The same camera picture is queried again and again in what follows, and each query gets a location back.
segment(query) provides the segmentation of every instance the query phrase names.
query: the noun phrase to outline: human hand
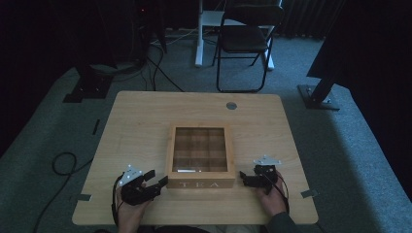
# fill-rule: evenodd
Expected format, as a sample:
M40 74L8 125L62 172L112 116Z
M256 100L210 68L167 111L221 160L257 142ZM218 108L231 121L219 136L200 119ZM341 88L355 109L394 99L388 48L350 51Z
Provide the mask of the human hand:
M131 206L121 200L121 187L116 189L116 198L118 200L119 233L136 233L146 207L148 207L152 201Z
M272 187L269 194L266 194L266 189L263 187L258 187L256 189L256 195L260 201L261 206L270 216L276 216L279 213L287 211L286 204L284 201L285 192L282 186L282 175L279 172L277 172L277 174L279 178L275 185L278 186L279 190L282 191L282 194L275 187Z

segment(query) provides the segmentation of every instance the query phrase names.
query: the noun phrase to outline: black cable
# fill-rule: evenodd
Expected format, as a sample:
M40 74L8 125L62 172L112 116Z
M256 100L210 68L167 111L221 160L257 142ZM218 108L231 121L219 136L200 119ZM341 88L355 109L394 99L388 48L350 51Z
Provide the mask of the black cable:
M209 45L212 45L212 46L216 45L216 41L213 41L213 40L210 40L210 39L203 38L203 41L204 41L205 44L209 44Z
M121 202L119 208L116 206L116 188L118 187L118 182L121 180L121 177L123 176L123 174L121 174L121 176L119 176L116 179L115 183L113 184L113 191L112 191L112 216L113 216L113 220L115 221L116 226L119 226L118 212L119 212L120 206L123 204L123 202Z
M151 79L151 76L152 76L151 66L148 66L148 69L149 69L149 81L150 81L150 83L151 83L152 89L155 89L155 88L154 88L154 83L153 83L153 81L152 81L152 79Z
M135 63L134 65L131 65L129 67L123 68L123 69L118 69L116 71L102 71L98 69L94 69L96 74L99 75L107 75L107 76L117 76L117 75L131 75L136 72L141 72L142 69L145 67L146 63L139 62Z
M70 172L68 173L62 173L57 171L57 169L55 168L55 164L57 162L57 159L60 158L63 155L70 155L73 158L73 164L71 167ZM40 212L37 221L36 221L36 225L34 226L33 232L36 233L39 225L40 225L40 221L43 217L43 215L45 214L46 210L48 209L48 207L50 206L50 204L54 201L54 199L58 196L58 194L60 194L60 192L63 190L63 188L66 186L66 184L69 182L70 178L72 177L72 175L74 175L75 173L79 172L80 170L84 169L88 164L91 163L91 161L93 161L93 159L89 160L87 163L85 163L83 166L81 166L80 168L76 169L77 166L77 157L74 153L72 152L62 152L60 154L58 154L52 161L51 163L51 167L52 170L58 175L58 176L62 176L62 177L67 177L66 181L64 181L63 185L61 186L61 188L57 191L57 193L53 196L53 198L48 202L48 204L45 206L45 208L42 210L42 212Z
M164 55L163 50L162 50L161 48L157 47L157 46L154 46L154 45L151 45L151 46L152 46L152 47L155 47L156 49L158 49L158 50L161 51L160 60L157 62L157 64L156 64L154 61L152 61L149 57L147 57L148 60L149 60L150 62L152 62L152 64L155 66L154 79L153 79L154 91L155 91L155 73L157 72L157 70L159 70L159 71L161 72L161 74L163 74L163 76L164 76L169 82L171 82L171 83L172 83L176 88L178 88L180 91L184 92L178 85L176 85L176 84L163 72L163 70L160 69L159 65L160 65L160 62L161 62L161 60L163 59L163 55Z
M318 221L316 222L316 225L319 227L319 229L321 229L321 231L322 231L323 233L326 233L326 231L325 231L324 228L319 224Z
M114 79L112 80L112 83L122 83L122 82L126 82L126 81L129 81L129 80L131 80L131 79L134 79L135 77L138 77L139 75L143 77L143 72L144 72L144 70L145 70L147 67L149 67L149 65L148 65L148 63L145 63L145 64L143 65L143 67L138 71L138 73L136 73L136 74L130 73L130 75L131 75L131 74L133 74L133 75L130 76L130 77L128 77L128 78L123 78L123 79L116 79L116 78L117 78L117 77L116 77L116 78L114 78Z
M147 91L148 90L148 81L146 80L146 78L143 76L143 73L141 74L142 75L142 79L143 79L143 81L145 82L145 90Z
M263 175L266 177L266 179L267 179L270 183L272 183L272 187L275 187L276 190L281 194L282 199L283 199L283 201L284 201L284 203L285 203L286 212L289 213L289 212L290 212L290 206L289 206L289 190L288 190L288 186L287 186L286 183L285 183L285 180L284 180L281 176L278 176L278 179L281 179L281 180L282 180L282 183L285 185L286 195L285 195L285 193L282 192L282 190L278 187L278 185L276 185L275 183L273 183L265 174L263 174Z

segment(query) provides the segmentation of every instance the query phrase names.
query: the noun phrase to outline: stand base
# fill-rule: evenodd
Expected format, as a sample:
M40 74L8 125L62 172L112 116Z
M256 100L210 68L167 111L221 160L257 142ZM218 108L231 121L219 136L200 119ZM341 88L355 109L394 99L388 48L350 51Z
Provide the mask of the stand base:
M319 109L319 110L334 110L339 111L340 108L336 104L333 95L329 93L324 101L321 103L314 102L311 98L313 90L316 88L315 85L298 85L300 95L303 98L305 106L307 109Z
M94 90L85 90L82 88L82 79L79 79L75 88L71 94L67 94L64 97L63 103L82 103L84 98L86 99L104 99L109 91L112 83L113 76L100 76L98 77L98 84Z

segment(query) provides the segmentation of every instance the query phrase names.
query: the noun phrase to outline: wooden box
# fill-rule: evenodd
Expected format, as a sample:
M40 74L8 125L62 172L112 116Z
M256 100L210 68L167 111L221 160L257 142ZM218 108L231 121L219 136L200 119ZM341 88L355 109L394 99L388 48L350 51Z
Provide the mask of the wooden box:
M168 188L233 187L235 170L228 124L172 124L168 144Z

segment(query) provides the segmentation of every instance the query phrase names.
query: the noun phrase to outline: gray carpet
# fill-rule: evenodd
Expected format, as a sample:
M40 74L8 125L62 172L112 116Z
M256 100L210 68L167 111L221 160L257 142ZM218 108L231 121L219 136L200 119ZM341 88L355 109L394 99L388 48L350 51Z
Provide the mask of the gray carpet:
M164 73L184 91L217 92L216 67L211 67L214 46L205 44L203 67L194 67L196 42L179 40L168 45L160 62ZM260 93L281 96L304 171L314 197L319 225L300 225L303 232L411 232L412 205L398 183L372 132L348 89L334 86L332 94L340 111L308 110L296 88L318 83L306 78L322 42L278 38L273 49L275 69L268 73ZM158 62L159 50L150 58ZM223 66L232 87L258 85L261 62L255 67ZM114 71L95 66L105 72ZM149 77L155 67L115 77L106 99L85 99L80 104L62 103L79 76L72 69L57 80L9 150L0 160L0 232L33 232L42 210L67 177L52 170L53 159L62 152L77 156L77 168L90 161L97 149L116 94L121 90L152 90ZM157 91L179 91L156 72ZM64 155L56 170L70 172L73 160ZM50 204L38 232L85 232L98 228L116 232L114 226L77 226L71 216L75 197L82 190L88 166L74 174Z

